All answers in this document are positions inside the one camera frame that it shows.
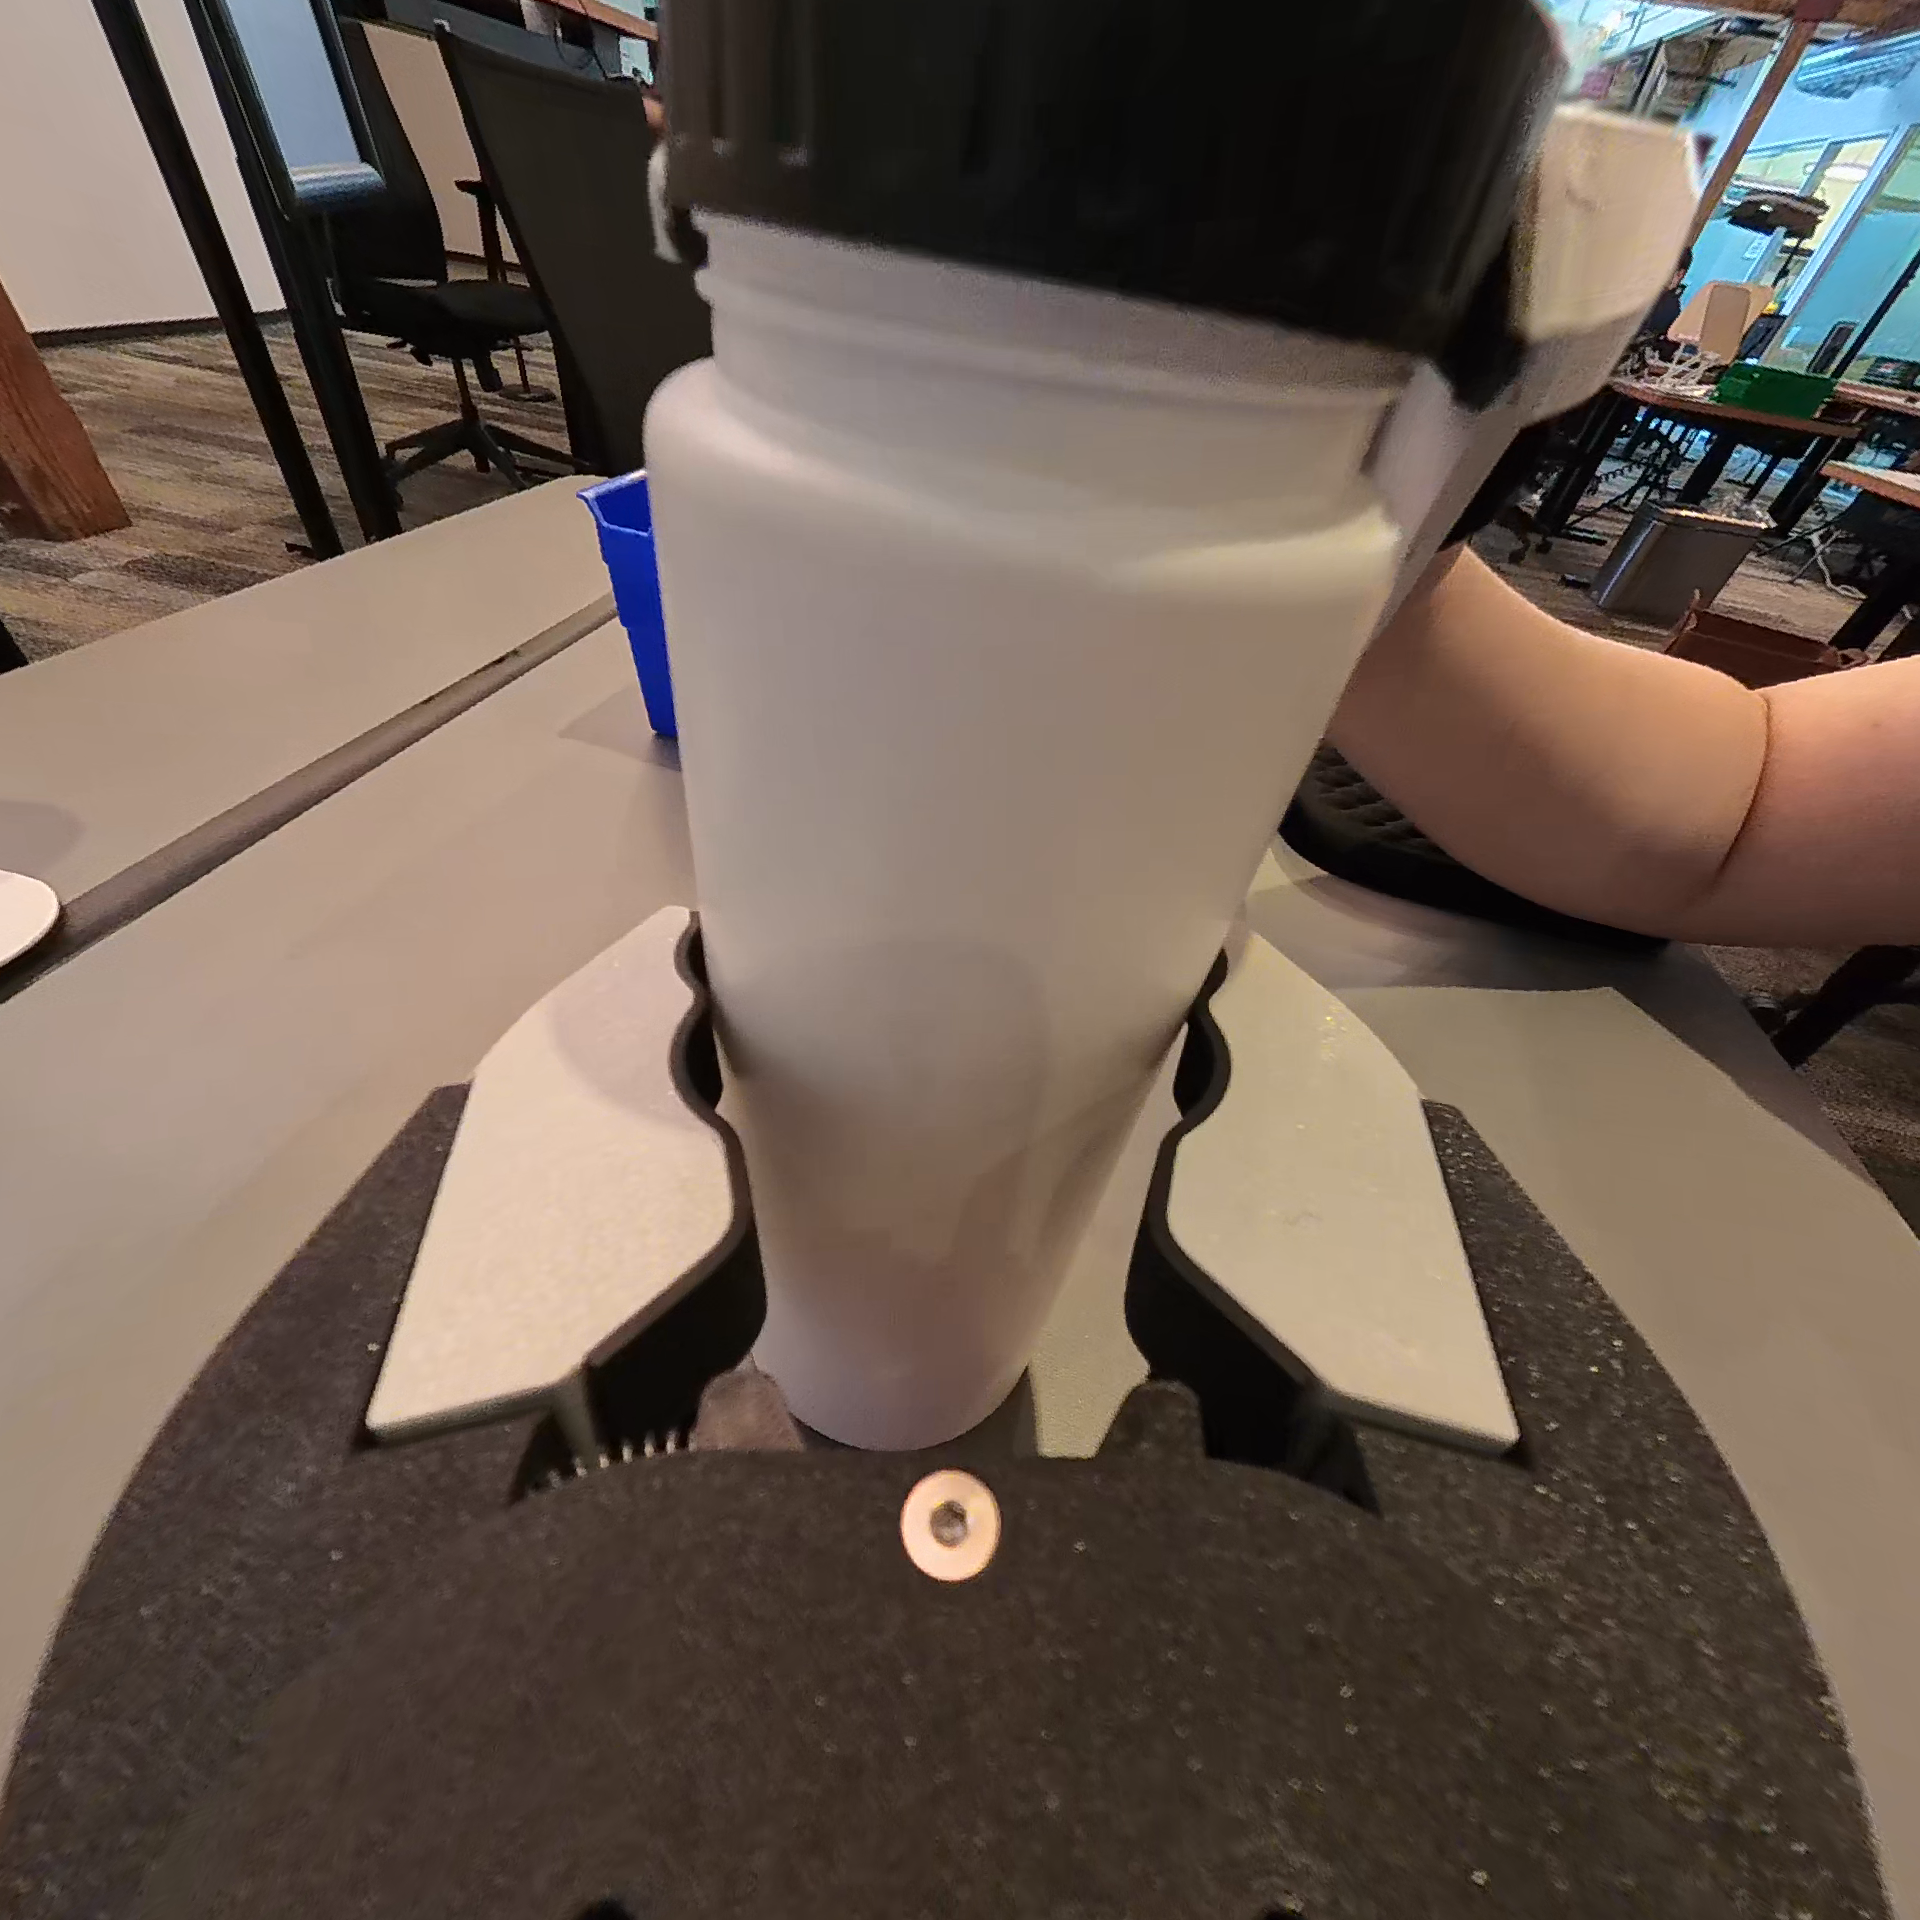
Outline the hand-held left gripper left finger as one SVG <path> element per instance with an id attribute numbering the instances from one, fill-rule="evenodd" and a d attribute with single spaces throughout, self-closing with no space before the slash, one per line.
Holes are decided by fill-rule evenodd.
<path id="1" fill-rule="evenodd" d="M 566 1450 L 662 1450 L 695 1427 L 764 1317 L 720 1085 L 703 931 L 684 906 L 512 1021 L 472 1076 L 371 1441 L 536 1415 Z"/>

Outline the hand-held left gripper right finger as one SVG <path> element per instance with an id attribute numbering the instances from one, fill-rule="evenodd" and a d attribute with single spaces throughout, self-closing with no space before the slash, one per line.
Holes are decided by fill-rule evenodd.
<path id="1" fill-rule="evenodd" d="M 1194 1002 L 1124 1282 L 1214 1455 L 1358 1431 L 1505 1455 L 1505 1386 L 1424 1102 L 1344 1002 L 1240 929 Z"/>

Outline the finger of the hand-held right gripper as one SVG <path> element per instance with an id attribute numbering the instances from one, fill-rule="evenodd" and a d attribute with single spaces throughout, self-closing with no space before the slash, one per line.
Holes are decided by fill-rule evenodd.
<path id="1" fill-rule="evenodd" d="M 1494 499 L 1530 430 L 1592 401 L 1668 281 L 1697 206 L 1683 131 L 1618 111 L 1554 111 L 1478 306 L 1440 366 L 1423 364 L 1374 450 L 1401 535 L 1394 615 Z"/>
<path id="2" fill-rule="evenodd" d="M 692 207 L 676 198 L 670 177 L 670 141 L 657 141 L 648 164 L 648 206 L 657 253 L 667 265 L 703 269 L 707 265 L 707 233 Z"/>

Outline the blue plastic storage bin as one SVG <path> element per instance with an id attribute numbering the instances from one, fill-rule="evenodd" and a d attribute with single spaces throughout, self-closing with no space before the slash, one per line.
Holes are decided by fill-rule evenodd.
<path id="1" fill-rule="evenodd" d="M 631 645 L 648 722 L 659 739 L 680 741 L 649 476 L 638 469 L 596 482 L 582 501 L 609 569 L 617 622 Z"/>

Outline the black bottle lid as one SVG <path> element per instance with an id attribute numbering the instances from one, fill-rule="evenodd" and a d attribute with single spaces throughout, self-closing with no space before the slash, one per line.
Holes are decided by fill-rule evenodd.
<path id="1" fill-rule="evenodd" d="M 662 5 L 692 210 L 1520 370 L 1530 3 Z"/>

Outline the white plastic bottle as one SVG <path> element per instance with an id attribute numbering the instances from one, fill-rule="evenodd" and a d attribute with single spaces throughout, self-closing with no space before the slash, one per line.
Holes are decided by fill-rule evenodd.
<path id="1" fill-rule="evenodd" d="M 1031 1363 L 1385 610 L 1412 362 L 699 223 L 644 455 L 756 1359 L 931 1450 Z"/>

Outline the person's right forearm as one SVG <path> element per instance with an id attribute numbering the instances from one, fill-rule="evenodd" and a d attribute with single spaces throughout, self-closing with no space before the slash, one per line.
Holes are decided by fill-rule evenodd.
<path id="1" fill-rule="evenodd" d="M 1436 845 L 1560 914 L 1686 945 L 1919 939 L 1919 660 L 1747 689 L 1443 553 L 1329 741 Z"/>

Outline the black mesh office chair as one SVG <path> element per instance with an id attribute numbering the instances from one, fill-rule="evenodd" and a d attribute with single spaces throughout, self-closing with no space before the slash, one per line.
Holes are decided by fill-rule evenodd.
<path id="1" fill-rule="evenodd" d="M 644 467 L 657 390 L 714 350 L 692 268 L 657 246 L 640 90 L 503 54 L 438 28 L 484 185 L 548 319 L 574 458 Z"/>

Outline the wooden background desk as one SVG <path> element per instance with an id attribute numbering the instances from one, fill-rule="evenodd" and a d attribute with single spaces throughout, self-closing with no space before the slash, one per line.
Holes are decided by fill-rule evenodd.
<path id="1" fill-rule="evenodd" d="M 1644 415 L 1675 423 L 1689 434 L 1711 436 L 1705 455 L 1679 493 L 1680 503 L 1689 507 L 1711 499 L 1740 449 L 1779 458 L 1795 455 L 1788 481 L 1768 509 L 1772 529 L 1780 538 L 1792 538 L 1802 518 L 1811 515 L 1819 492 L 1830 484 L 1826 467 L 1865 436 L 1860 409 L 1849 401 L 1841 404 L 1835 418 L 1824 414 L 1802 418 L 1616 378 L 1580 411 L 1569 462 L 1532 516 L 1527 538 L 1532 551 L 1546 553 L 1569 535 L 1580 501 L 1598 477 L 1602 460 L 1625 427 Z"/>

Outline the grey storage tub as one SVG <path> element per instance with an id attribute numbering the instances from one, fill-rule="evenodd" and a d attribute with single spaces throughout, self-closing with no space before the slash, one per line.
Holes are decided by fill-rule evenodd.
<path id="1" fill-rule="evenodd" d="M 1592 604 L 1611 617 L 1668 628 L 1695 602 L 1711 604 L 1775 535 L 1775 518 L 1754 507 L 1648 501 L 1594 574 Z"/>

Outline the wooden table leg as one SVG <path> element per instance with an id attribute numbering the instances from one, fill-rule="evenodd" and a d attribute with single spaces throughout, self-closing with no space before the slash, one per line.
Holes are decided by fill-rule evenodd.
<path id="1" fill-rule="evenodd" d="M 2 292 L 2 524 L 11 538 L 79 542 L 131 529 L 90 434 Z"/>

